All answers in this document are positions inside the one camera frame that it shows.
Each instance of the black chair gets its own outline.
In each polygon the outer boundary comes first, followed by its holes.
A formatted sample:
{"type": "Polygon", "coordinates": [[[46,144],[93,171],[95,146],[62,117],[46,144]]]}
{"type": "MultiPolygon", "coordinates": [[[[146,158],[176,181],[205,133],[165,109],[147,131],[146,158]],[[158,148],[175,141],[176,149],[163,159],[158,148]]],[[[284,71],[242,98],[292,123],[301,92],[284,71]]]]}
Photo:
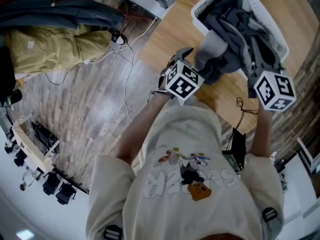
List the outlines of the black chair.
{"type": "Polygon", "coordinates": [[[48,196],[53,195],[59,186],[60,180],[57,177],[56,173],[49,172],[48,173],[48,179],[46,182],[42,185],[43,186],[43,192],[46,193],[48,196]]]}
{"type": "Polygon", "coordinates": [[[20,167],[20,166],[23,166],[25,164],[25,159],[26,158],[27,158],[27,155],[22,150],[20,150],[15,155],[15,159],[13,161],[16,164],[16,166],[20,167]]]}
{"type": "Polygon", "coordinates": [[[56,194],[56,198],[58,198],[58,203],[62,205],[67,205],[69,203],[70,197],[74,194],[73,200],[76,197],[77,191],[72,187],[72,185],[67,183],[62,183],[62,186],[60,187],[60,192],[56,194]]]}

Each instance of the wooden table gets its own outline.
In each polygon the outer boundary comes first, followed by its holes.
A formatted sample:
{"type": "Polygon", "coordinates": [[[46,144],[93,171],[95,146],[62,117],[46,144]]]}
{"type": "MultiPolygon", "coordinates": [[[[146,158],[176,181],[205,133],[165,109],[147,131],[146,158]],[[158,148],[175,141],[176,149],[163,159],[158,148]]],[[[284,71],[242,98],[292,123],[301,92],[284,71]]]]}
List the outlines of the wooden table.
{"type": "MultiPolygon", "coordinates": [[[[199,0],[176,0],[170,11],[152,33],[139,58],[148,66],[161,71],[175,52],[193,47],[186,58],[191,64],[204,36],[192,23],[191,9],[199,0]]],[[[289,55],[284,67],[293,78],[304,62],[317,33],[319,22],[307,0],[261,0],[280,28],[288,46],[289,55]]],[[[237,97],[243,99],[245,109],[257,109],[258,101],[248,99],[246,80],[235,72],[224,74],[217,83],[203,84],[195,94],[219,116],[235,127],[241,117],[236,106],[237,97]]],[[[238,128],[247,133],[255,125],[257,116],[245,113],[238,128]]]]}

